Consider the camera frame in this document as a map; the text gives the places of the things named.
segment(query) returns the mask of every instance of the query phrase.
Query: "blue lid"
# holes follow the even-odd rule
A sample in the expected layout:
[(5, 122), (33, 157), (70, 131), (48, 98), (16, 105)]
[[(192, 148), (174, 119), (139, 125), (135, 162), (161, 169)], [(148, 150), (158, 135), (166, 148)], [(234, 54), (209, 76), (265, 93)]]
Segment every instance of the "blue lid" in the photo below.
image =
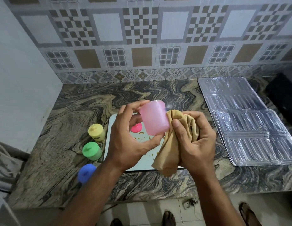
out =
[(84, 165), (78, 172), (78, 180), (82, 184), (86, 183), (93, 175), (96, 167), (93, 164)]

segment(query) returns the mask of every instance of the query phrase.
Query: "aluminum foil mat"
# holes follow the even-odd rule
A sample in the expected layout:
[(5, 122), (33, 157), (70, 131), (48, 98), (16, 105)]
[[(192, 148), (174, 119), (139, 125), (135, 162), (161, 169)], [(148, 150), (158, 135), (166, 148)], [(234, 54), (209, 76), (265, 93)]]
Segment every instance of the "aluminum foil mat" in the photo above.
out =
[(245, 78), (199, 78), (198, 83), (234, 166), (292, 164), (290, 133)]

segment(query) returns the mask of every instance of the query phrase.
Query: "person's left hand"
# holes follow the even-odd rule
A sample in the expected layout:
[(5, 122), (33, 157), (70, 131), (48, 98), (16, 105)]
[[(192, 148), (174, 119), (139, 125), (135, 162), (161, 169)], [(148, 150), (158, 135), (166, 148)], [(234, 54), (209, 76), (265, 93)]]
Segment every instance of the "person's left hand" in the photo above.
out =
[(140, 107), (148, 102), (150, 101), (143, 100), (123, 105), (111, 128), (110, 144), (105, 161), (111, 161), (121, 173), (135, 166), (143, 155), (159, 146), (165, 135), (165, 133), (159, 133), (152, 139), (141, 143), (129, 133), (134, 125), (143, 121), (141, 114), (133, 115), (132, 113), (139, 112)]

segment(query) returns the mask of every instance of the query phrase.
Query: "cloth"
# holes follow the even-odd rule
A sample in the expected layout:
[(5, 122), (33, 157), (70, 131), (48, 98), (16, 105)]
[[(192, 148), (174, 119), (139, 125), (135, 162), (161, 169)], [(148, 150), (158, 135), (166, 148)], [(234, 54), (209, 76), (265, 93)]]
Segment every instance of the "cloth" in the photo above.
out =
[(170, 128), (166, 132), (164, 142), (152, 164), (154, 169), (159, 170), (164, 176), (170, 177), (175, 174), (177, 167), (181, 162), (179, 151), (179, 141), (172, 127), (171, 121), (178, 119), (187, 131), (189, 141), (194, 142), (199, 136), (199, 128), (195, 120), (190, 115), (184, 115), (178, 110), (169, 110), (167, 117), (170, 123)]

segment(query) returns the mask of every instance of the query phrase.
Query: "wall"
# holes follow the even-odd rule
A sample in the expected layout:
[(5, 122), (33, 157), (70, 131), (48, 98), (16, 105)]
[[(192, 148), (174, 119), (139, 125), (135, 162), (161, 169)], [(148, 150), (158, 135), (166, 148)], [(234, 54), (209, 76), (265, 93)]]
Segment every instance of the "wall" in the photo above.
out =
[(30, 153), (62, 83), (0, 0), (0, 142)]
[(65, 84), (262, 76), (292, 64), (292, 0), (6, 2)]

